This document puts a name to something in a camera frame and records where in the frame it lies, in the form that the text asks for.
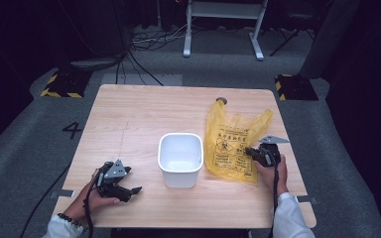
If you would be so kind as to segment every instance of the metal stand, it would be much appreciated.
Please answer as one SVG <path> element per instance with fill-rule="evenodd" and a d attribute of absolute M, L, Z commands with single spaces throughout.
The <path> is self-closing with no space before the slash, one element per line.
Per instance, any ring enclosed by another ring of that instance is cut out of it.
<path fill-rule="evenodd" d="M 261 48 L 258 43 L 259 30 L 264 19 L 268 0 L 261 4 L 239 4 L 219 2 L 197 2 L 189 0 L 188 4 L 188 27 L 185 37 L 184 57 L 191 56 L 191 17 L 214 17 L 214 18 L 238 18 L 257 19 L 255 32 L 249 33 L 249 38 L 255 51 L 256 59 L 263 60 Z"/>

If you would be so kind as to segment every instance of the white bin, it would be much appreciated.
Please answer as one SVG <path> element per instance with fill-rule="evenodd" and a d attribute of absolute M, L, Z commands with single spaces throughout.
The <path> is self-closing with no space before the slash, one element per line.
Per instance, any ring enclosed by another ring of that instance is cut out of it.
<path fill-rule="evenodd" d="M 166 134 L 160 140 L 158 161 L 167 187 L 193 187 L 203 165 L 202 139 L 192 133 Z"/>

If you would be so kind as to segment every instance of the yellow plastic bag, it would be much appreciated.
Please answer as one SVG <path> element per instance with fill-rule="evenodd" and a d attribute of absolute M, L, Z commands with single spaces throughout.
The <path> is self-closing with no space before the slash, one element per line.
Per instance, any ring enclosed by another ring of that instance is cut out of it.
<path fill-rule="evenodd" d="M 245 148 L 266 132 L 272 115 L 267 109 L 255 118 L 229 117 L 224 102 L 215 101 L 207 115 L 203 142 L 206 168 L 222 179 L 257 182 L 258 173 Z"/>

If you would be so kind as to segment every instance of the black cable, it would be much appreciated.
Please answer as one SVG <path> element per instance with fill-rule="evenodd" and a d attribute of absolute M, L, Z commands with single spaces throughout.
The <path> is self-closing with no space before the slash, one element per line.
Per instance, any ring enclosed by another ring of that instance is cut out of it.
<path fill-rule="evenodd" d="M 274 217 L 275 217 L 275 211 L 277 210 L 278 207 L 278 181 L 280 180 L 280 175 L 278 173 L 278 164 L 276 163 L 274 156 L 271 155 L 271 158 L 274 162 L 274 191 L 273 191 L 273 200 L 274 200 Z M 274 236 L 274 218 L 272 220 L 272 226 L 271 226 L 271 231 L 268 235 L 268 238 L 271 238 Z"/>
<path fill-rule="evenodd" d="M 55 186 L 55 184 L 61 179 L 61 177 L 64 175 L 64 173 L 66 173 L 66 171 L 69 169 L 70 167 L 70 163 L 69 165 L 67 165 L 67 167 L 61 172 L 61 174 L 57 177 L 57 179 L 54 181 L 54 183 L 52 183 L 52 185 L 46 190 L 46 192 L 43 194 L 42 198 L 40 198 L 39 202 L 36 204 L 36 206 L 34 207 L 33 211 L 30 213 L 30 216 L 29 218 L 27 219 L 27 222 L 26 224 L 24 225 L 24 228 L 23 228 L 23 231 L 21 232 L 21 235 L 20 235 L 20 238 L 22 238 L 24 236 L 24 233 L 26 232 L 27 230 L 27 227 L 29 226 L 29 223 L 31 221 L 31 219 L 33 218 L 33 215 L 34 213 L 36 212 L 37 208 L 39 207 L 39 205 L 42 203 L 42 201 L 45 199 L 46 195 L 49 193 L 49 191 Z"/>
<path fill-rule="evenodd" d="M 113 8 L 114 8 L 114 11 L 115 11 L 115 16 L 116 16 L 116 26 L 117 26 L 117 30 L 119 31 L 119 36 L 120 36 L 120 39 L 121 39 L 121 42 L 122 42 L 122 46 L 123 46 L 123 49 L 125 49 L 126 50 L 126 47 L 125 47 L 125 45 L 124 45 L 124 39 L 123 39 L 123 36 L 122 36 L 122 29 L 120 28 L 120 25 L 119 25 L 119 17 L 117 16 L 117 11 L 116 11 L 116 2 L 115 2 L 115 0 L 112 0 L 112 3 L 113 3 Z M 119 68 L 119 65 L 118 65 L 118 67 L 117 67 L 117 70 L 116 70 L 116 84 L 117 84 L 117 77 L 118 77 L 118 68 Z M 122 63 L 122 69 L 123 69 L 123 74 L 125 75 L 125 69 L 123 68 L 123 63 Z M 138 69 L 136 69 L 135 68 L 135 70 L 138 72 L 138 74 L 139 74 L 139 77 L 141 78 L 141 81 L 144 83 L 144 84 L 147 84 L 147 83 L 145 83 L 145 81 L 142 79 L 142 77 L 141 77 L 141 73 L 138 71 Z"/>
<path fill-rule="evenodd" d="M 140 73 L 139 70 L 135 67 L 135 64 L 134 64 L 129 58 L 127 58 L 127 59 L 131 62 L 131 64 L 132 64 L 132 66 L 134 67 L 135 71 L 138 72 L 139 78 L 140 78 L 141 81 L 144 83 L 144 85 L 147 85 L 147 83 L 144 81 L 144 79 L 142 79 L 141 73 Z"/>
<path fill-rule="evenodd" d="M 92 190 L 94 189 L 95 182 L 97 178 L 99 178 L 101 174 L 101 169 L 98 169 L 98 173 L 95 175 L 93 178 L 92 182 L 89 185 L 88 192 L 86 194 L 85 200 L 84 200 L 84 211 L 85 211 L 85 218 L 86 218 L 86 223 L 88 224 L 88 238 L 92 237 L 92 234 L 94 232 L 94 226 L 92 225 L 92 219 L 91 219 L 91 212 L 89 210 L 89 195 L 91 194 Z"/>
<path fill-rule="evenodd" d="M 123 71 L 123 84 L 126 84 L 126 73 L 125 73 L 125 67 L 123 66 L 123 62 L 121 62 L 122 64 L 122 71 Z"/>
<path fill-rule="evenodd" d="M 165 32 L 165 34 L 163 36 L 160 36 L 160 37 L 158 36 L 159 33 L 161 33 L 161 31 L 158 31 L 151 38 L 147 37 L 147 38 L 136 39 L 136 37 L 134 36 L 132 38 L 133 49 L 135 51 L 155 51 L 155 50 L 158 50 L 158 49 L 166 46 L 168 43 L 172 43 L 172 42 L 176 41 L 177 39 L 181 38 L 182 35 L 184 34 L 184 31 L 180 31 L 180 29 L 178 29 L 178 30 L 170 32 L 170 33 Z M 179 33 L 178 36 L 173 38 L 173 36 L 176 33 Z M 147 33 L 138 33 L 137 35 L 146 35 L 146 36 L 148 36 Z M 148 46 L 147 47 L 137 46 L 139 44 L 144 44 L 144 43 L 148 43 Z"/>
<path fill-rule="evenodd" d="M 117 84 L 117 78 L 118 78 L 118 75 L 119 75 L 119 66 L 120 66 L 120 63 L 121 63 L 122 61 L 120 61 L 118 64 L 117 64 L 117 67 L 116 67 L 116 83 L 115 84 Z"/>
<path fill-rule="evenodd" d="M 144 68 L 137 62 L 137 60 L 134 58 L 134 55 L 132 55 L 132 53 L 131 53 L 130 50 L 128 50 L 128 52 L 129 52 L 129 54 L 131 55 L 131 57 L 132 57 L 132 59 L 134 60 L 134 62 L 135 62 L 138 66 L 140 66 L 145 72 L 147 72 L 151 77 L 153 77 L 154 80 L 156 80 L 160 85 L 164 86 L 164 84 L 163 84 L 161 81 L 159 81 L 159 79 L 157 79 L 155 76 L 153 76 L 150 72 L 148 72 L 146 69 L 144 69 Z"/>
<path fill-rule="evenodd" d="M 134 36 L 132 36 L 132 41 L 135 40 L 137 42 L 143 42 L 143 41 L 155 41 L 155 40 L 159 40 L 161 37 L 159 37 L 158 35 L 161 33 L 162 31 L 150 31 L 150 32 L 139 32 L 139 33 L 135 33 Z"/>

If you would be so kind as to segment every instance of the person's right hand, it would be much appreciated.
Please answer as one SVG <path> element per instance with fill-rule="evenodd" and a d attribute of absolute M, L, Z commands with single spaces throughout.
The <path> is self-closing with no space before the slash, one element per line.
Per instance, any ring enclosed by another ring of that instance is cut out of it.
<path fill-rule="evenodd" d="M 81 190 L 78 197 L 73 201 L 73 203 L 70 204 L 70 206 L 63 213 L 64 215 L 76 221 L 81 221 L 85 219 L 85 210 L 83 208 L 84 200 L 91 186 L 93 186 L 93 189 L 89 194 L 88 198 L 89 210 L 91 213 L 99 209 L 100 207 L 114 205 L 120 202 L 119 198 L 117 197 L 101 197 L 100 194 L 98 194 L 95 184 L 92 183 L 94 181 L 94 177 L 97 175 L 97 172 L 98 170 L 94 172 L 94 174 L 91 176 L 91 181 L 88 184 L 86 184 L 85 187 Z"/>
<path fill-rule="evenodd" d="M 268 186 L 268 189 L 271 192 L 274 192 L 274 167 L 263 167 L 259 162 L 254 161 L 256 170 L 262 176 L 262 180 Z M 287 164 L 286 157 L 281 155 L 281 162 L 278 164 L 278 185 L 277 185 L 277 193 L 280 196 L 284 192 L 288 192 L 287 189 Z"/>

